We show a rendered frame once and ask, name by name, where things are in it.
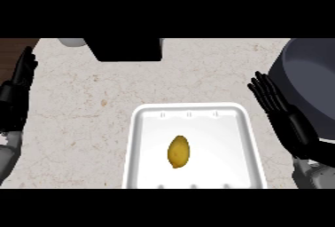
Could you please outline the black box appliance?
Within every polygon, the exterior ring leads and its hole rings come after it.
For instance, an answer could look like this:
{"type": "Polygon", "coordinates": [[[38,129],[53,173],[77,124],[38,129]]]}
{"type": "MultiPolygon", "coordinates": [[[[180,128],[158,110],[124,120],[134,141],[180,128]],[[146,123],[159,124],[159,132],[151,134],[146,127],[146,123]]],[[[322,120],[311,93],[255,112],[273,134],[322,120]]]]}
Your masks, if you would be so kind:
{"type": "Polygon", "coordinates": [[[143,62],[162,59],[158,38],[86,38],[89,49],[100,62],[143,62]]]}

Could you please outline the dark grey pot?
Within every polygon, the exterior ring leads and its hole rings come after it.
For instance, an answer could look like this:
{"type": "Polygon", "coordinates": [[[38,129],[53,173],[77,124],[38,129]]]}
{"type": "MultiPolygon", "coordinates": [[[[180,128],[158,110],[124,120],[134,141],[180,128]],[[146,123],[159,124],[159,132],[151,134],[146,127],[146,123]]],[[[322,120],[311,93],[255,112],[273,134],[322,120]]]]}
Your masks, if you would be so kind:
{"type": "Polygon", "coordinates": [[[269,71],[322,139],[335,140],[335,38],[292,38],[269,71]]]}

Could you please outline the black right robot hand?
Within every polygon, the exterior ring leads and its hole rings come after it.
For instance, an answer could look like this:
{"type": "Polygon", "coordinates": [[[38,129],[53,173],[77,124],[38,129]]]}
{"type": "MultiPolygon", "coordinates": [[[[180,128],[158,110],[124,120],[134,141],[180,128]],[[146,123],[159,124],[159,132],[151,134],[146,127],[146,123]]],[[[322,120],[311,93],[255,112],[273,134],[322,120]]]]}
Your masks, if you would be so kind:
{"type": "Polygon", "coordinates": [[[272,78],[261,72],[255,72],[248,89],[267,114],[285,150],[295,158],[313,160],[335,168],[335,144],[319,140],[305,115],[286,101],[272,78]]]}

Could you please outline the white plastic tray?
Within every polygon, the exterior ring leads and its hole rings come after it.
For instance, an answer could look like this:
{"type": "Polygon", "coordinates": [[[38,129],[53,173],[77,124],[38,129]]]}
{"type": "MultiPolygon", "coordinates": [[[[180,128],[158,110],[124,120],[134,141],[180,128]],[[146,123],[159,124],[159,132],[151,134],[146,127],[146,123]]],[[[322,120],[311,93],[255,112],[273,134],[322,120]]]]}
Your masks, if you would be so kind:
{"type": "Polygon", "coordinates": [[[124,189],[264,189],[266,176],[248,112],[238,103],[145,104],[133,111],[124,189]],[[186,165],[168,162],[168,147],[183,136],[186,165]]]}

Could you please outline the pale grey round object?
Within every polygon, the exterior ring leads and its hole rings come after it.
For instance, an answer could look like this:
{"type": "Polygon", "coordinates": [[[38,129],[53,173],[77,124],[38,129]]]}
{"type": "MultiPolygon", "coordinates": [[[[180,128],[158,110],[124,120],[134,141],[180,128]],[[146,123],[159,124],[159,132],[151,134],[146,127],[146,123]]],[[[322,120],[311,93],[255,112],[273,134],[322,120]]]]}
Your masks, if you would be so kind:
{"type": "Polygon", "coordinates": [[[66,47],[81,47],[87,44],[83,38],[60,38],[59,41],[66,47]]]}

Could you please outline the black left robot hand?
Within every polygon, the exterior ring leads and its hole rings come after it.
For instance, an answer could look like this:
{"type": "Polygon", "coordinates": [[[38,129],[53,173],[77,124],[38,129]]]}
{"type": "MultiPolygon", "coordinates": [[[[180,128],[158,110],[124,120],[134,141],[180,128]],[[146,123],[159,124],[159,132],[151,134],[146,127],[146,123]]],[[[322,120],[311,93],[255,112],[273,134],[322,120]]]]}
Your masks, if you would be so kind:
{"type": "Polygon", "coordinates": [[[0,84],[0,133],[21,131],[30,111],[30,88],[38,65],[32,48],[21,53],[12,78],[0,84]]]}

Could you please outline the yellow lemon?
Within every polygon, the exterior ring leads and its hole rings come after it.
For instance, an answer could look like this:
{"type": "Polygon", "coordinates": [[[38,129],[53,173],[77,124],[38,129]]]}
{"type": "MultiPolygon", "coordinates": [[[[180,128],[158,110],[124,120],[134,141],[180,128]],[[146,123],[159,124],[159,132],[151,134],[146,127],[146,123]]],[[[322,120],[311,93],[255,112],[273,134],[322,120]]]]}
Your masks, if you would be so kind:
{"type": "Polygon", "coordinates": [[[184,136],[176,136],[168,149],[167,159],[173,168],[182,168],[190,157],[190,146],[184,136]]]}

